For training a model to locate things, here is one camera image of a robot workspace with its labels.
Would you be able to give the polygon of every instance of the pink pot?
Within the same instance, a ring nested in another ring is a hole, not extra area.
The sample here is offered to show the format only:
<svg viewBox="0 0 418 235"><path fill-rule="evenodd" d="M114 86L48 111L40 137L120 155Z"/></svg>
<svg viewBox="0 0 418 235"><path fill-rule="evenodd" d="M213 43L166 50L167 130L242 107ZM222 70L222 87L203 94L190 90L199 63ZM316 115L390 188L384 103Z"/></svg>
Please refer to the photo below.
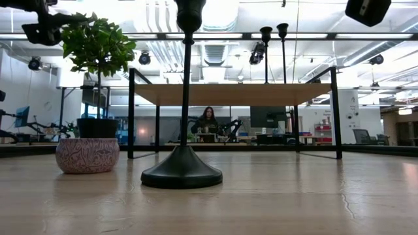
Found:
<svg viewBox="0 0 418 235"><path fill-rule="evenodd" d="M61 139L56 149L59 168L68 174L91 174L111 171L119 159L117 139Z"/></svg>

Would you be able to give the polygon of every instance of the ceiling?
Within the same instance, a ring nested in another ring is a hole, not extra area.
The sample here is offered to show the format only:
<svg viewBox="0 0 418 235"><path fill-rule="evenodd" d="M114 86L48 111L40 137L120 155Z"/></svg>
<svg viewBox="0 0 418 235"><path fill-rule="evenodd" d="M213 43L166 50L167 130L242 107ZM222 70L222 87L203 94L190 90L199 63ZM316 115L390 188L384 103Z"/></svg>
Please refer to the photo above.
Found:
<svg viewBox="0 0 418 235"><path fill-rule="evenodd" d="M282 7L283 1L261 1L261 0L207 0L204 11L204 25L214 24L226 20L230 12L236 14L234 32L258 32L264 26L274 28L280 23L288 23L290 32L400 32L399 27L409 20L418 16L418 1L393 1L385 19L375 27L366 27L348 18L344 14L347 0L287 0L286 6ZM159 10L164 7L165 20L162 21ZM73 13L83 12L90 14L87 9L94 9L99 17L109 18L110 21L120 24L124 33L142 32L173 32L174 28L170 8L175 7L174 1L169 0L143 0L143 1L117 1L117 0L78 0L59 1L58 5L51 7L52 13ZM36 14L0 9L0 33L21 33L22 24L36 22ZM20 59L29 60L33 55L41 56L42 61L53 67L66 67L68 61L62 58L61 46L46 47L30 44L24 41L0 42L6 49L12 48L12 55ZM221 42L228 45L227 53L224 55L224 67L220 71L216 68L206 68L207 64L203 58L205 42L197 42L193 46L191 78L192 83L237 83L238 76L243 76L244 83L263 83L265 79L264 60L258 65L250 65L248 60L255 46L256 41L234 41ZM354 54L360 49L373 43L372 41L287 41L285 43L286 72L288 82L305 82L315 73L321 72L328 66L338 65L338 60ZM166 63L159 63L156 48L162 50L168 48L169 58L160 59L163 61L180 62L184 47L178 43L171 42L137 42L137 58L130 64L142 74L148 77L153 83L179 83L181 82L181 71L179 73L167 73L170 66ZM268 79L270 83L283 82L283 53L281 42L272 41L268 48ZM141 51L151 51L151 63L140 65L137 61ZM382 52L385 62L382 65L359 63L353 67L340 69L338 75L340 86L370 86L375 81L381 81L380 86L394 87L418 81L416 66L418 64L418 42L402 42L397 46ZM385 97L396 92L382 92L377 94Z"/></svg>

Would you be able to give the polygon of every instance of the black round base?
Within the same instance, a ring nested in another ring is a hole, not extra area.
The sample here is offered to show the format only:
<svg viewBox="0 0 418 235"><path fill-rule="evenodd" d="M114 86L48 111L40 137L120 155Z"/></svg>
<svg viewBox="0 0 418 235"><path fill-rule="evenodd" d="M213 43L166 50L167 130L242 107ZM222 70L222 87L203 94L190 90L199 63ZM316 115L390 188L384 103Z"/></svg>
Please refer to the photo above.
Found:
<svg viewBox="0 0 418 235"><path fill-rule="evenodd" d="M195 189L222 183L222 172L204 163L189 146L178 146L164 161L143 171L143 185L160 189Z"/></svg>

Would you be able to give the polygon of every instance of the woman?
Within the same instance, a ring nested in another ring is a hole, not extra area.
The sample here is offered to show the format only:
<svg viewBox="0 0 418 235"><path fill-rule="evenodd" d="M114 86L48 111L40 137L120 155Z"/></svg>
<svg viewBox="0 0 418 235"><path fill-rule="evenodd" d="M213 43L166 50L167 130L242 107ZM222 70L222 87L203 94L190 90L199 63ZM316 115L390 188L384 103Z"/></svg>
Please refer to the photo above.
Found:
<svg viewBox="0 0 418 235"><path fill-rule="evenodd" d="M218 132L218 124L215 119L214 109L212 107L206 107L202 116L196 121L194 126L191 128L193 134L216 134ZM215 142L214 135L201 136L201 141L209 143Z"/></svg>

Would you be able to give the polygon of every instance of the potted plant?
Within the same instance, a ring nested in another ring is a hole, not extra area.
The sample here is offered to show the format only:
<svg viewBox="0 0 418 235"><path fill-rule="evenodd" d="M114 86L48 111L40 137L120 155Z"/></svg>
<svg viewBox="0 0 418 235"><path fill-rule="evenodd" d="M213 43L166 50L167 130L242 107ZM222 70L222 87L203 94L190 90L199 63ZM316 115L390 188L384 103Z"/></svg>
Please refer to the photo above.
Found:
<svg viewBox="0 0 418 235"><path fill-rule="evenodd" d="M86 17L80 13L76 16ZM100 117L101 79L122 69L127 72L128 61L135 58L135 42L123 35L118 25L98 18L95 13L85 23L63 27L61 38L63 57L70 57L74 63L71 71L95 73L98 78L97 119L77 119L80 138L115 138L118 121Z"/></svg>

